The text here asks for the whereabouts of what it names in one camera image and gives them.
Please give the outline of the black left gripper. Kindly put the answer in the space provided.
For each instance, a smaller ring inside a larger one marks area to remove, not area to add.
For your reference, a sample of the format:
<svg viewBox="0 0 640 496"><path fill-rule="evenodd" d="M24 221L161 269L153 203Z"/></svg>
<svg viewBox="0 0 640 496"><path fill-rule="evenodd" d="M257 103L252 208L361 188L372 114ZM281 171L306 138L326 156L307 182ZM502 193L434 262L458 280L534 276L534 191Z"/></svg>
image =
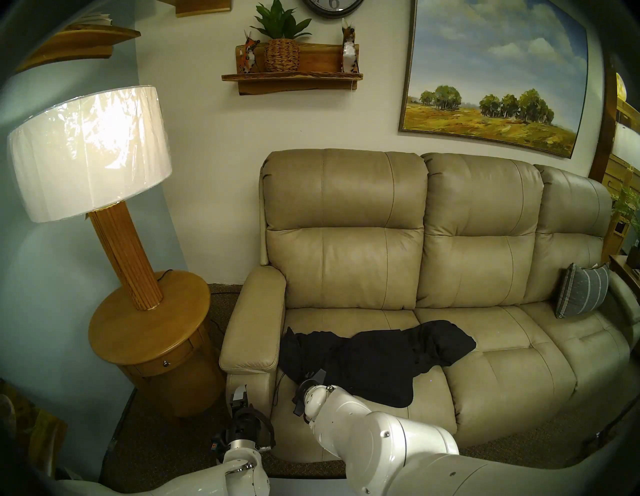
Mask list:
<svg viewBox="0 0 640 496"><path fill-rule="evenodd" d="M226 442L235 440L259 441L261 420L248 400L247 385L238 386L232 394L232 423L226 430Z"/></svg>

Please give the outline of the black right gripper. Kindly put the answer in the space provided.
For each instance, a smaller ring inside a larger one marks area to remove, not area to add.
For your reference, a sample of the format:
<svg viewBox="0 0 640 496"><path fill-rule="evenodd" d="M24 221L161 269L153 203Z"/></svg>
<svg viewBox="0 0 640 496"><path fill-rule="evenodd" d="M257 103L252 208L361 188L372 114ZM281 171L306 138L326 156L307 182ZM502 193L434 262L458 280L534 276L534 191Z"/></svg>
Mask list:
<svg viewBox="0 0 640 496"><path fill-rule="evenodd" d="M294 414L298 417L316 418L328 398L324 384L327 372L319 369L309 379L302 381L292 399Z"/></svg>

